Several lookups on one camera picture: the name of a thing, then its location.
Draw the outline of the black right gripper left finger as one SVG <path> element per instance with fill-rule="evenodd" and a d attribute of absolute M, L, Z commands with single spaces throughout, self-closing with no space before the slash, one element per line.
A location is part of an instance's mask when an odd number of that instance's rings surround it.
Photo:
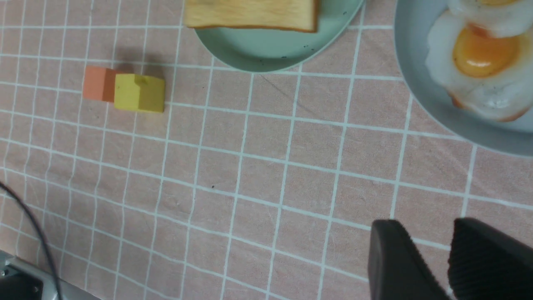
<path fill-rule="evenodd" d="M 449 300 L 397 220 L 372 222 L 367 270 L 372 300 Z"/>

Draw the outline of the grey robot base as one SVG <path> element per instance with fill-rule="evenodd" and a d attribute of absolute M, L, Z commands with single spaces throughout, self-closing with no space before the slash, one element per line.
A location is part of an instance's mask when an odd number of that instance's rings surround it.
<path fill-rule="evenodd" d="M 98 300 L 95 295 L 15 255 L 0 251 L 2 300 Z"/>

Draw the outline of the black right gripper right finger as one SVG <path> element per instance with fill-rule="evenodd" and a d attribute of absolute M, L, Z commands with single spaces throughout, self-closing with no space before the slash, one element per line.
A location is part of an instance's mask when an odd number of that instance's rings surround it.
<path fill-rule="evenodd" d="M 454 220 L 448 280 L 458 300 L 531 300 L 533 250 L 472 217 Z"/>

